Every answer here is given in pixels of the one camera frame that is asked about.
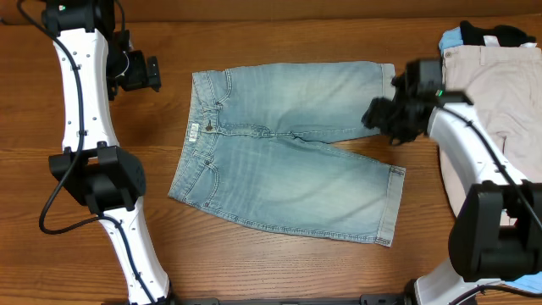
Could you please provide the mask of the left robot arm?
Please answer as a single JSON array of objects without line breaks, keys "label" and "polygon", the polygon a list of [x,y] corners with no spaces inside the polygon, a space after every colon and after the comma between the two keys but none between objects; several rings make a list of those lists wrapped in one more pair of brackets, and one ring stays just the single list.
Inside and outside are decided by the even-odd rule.
[{"label": "left robot arm", "polygon": [[109,104],[119,90],[151,88],[161,78],[156,57],[133,49],[115,29],[117,1],[48,1],[42,29],[53,39],[64,92],[62,152],[49,159],[58,190],[89,209],[105,229],[123,270],[129,304],[174,304],[143,211],[146,178],[139,158],[121,148]]}]

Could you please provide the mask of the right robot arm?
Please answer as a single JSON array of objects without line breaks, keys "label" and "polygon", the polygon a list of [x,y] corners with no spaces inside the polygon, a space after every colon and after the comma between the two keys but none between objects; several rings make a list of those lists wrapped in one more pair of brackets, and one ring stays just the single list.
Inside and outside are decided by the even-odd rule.
[{"label": "right robot arm", "polygon": [[438,59],[406,65],[395,95],[375,98],[362,122],[401,145],[425,135],[447,154],[466,192],[448,240],[449,257],[401,294],[365,295],[362,304],[474,304],[479,293],[541,270],[541,185],[500,152],[462,91],[448,91]]}]

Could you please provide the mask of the light blue denim shorts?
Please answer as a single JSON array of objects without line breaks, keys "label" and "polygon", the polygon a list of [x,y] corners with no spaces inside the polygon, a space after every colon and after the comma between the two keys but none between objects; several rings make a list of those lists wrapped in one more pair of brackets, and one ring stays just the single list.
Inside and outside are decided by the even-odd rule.
[{"label": "light blue denim shorts", "polygon": [[375,135],[392,64],[264,64],[196,72],[169,195],[257,230],[391,245],[406,171],[337,147]]}]

